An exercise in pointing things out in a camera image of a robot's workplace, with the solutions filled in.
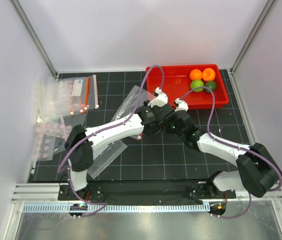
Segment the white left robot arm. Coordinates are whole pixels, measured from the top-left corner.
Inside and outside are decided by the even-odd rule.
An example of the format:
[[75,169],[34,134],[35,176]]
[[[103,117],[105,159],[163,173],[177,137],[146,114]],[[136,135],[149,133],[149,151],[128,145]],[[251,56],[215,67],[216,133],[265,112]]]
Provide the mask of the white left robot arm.
[[84,129],[75,126],[65,142],[66,155],[58,171],[65,162],[67,168],[69,194],[75,200],[82,200],[87,195],[88,169],[94,164],[94,153],[104,146],[131,136],[148,136],[161,132],[175,113],[168,103],[142,105],[130,114],[93,128]]

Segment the light green lime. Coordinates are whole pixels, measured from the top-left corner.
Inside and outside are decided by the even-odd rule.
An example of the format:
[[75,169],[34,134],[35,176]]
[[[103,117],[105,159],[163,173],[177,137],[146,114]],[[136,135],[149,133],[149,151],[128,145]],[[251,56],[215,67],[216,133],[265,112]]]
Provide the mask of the light green lime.
[[190,84],[190,89],[195,93],[200,93],[204,89],[204,82],[201,79],[195,79]]

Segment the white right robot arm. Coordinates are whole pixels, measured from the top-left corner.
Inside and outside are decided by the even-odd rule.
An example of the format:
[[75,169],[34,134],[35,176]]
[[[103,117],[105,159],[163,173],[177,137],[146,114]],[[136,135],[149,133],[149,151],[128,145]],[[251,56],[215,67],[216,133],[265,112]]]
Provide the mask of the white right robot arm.
[[246,190],[261,198],[282,186],[282,172],[262,144],[239,144],[203,131],[194,125],[185,110],[173,111],[164,130],[178,135],[188,148],[214,155],[237,168],[236,171],[221,171],[211,177],[211,182],[206,185],[206,192],[211,198],[218,198],[230,190]]

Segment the dark green lime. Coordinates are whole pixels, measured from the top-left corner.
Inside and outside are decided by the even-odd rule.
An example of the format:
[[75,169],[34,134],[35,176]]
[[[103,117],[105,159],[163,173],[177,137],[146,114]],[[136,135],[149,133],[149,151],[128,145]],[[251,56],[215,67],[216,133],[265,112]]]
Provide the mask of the dark green lime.
[[206,81],[205,84],[204,84],[204,86],[205,86],[204,91],[207,92],[207,93],[209,93],[210,90],[211,90],[212,92],[214,92],[214,91],[216,90],[216,88],[217,88],[217,84],[216,84],[216,82],[213,81],[213,80]]

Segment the orange fruit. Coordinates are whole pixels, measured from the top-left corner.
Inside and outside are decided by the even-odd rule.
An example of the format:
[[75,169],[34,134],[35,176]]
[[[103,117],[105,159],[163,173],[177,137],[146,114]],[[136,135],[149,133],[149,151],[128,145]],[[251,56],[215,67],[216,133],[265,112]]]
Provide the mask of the orange fruit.
[[208,68],[205,68],[203,71],[202,71],[202,79],[204,81],[214,81],[215,80],[215,77],[216,77],[216,72],[208,67]]
[[190,74],[189,74],[189,78],[194,81],[194,80],[201,80],[203,77],[203,73],[201,70],[199,69],[193,69]]

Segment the orange zipper clear bag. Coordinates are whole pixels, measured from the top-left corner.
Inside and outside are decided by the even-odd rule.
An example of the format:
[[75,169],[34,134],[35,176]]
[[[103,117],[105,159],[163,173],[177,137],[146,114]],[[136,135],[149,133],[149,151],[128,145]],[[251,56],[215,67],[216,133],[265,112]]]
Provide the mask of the orange zipper clear bag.
[[155,97],[155,94],[135,85],[111,122],[85,129],[88,140],[92,142],[93,154],[93,164],[87,169],[88,175],[96,179],[127,148],[121,139],[130,136],[137,137],[143,132],[144,126],[141,124],[141,118],[136,113],[132,117],[129,116],[134,108],[143,106],[144,102],[150,102]]

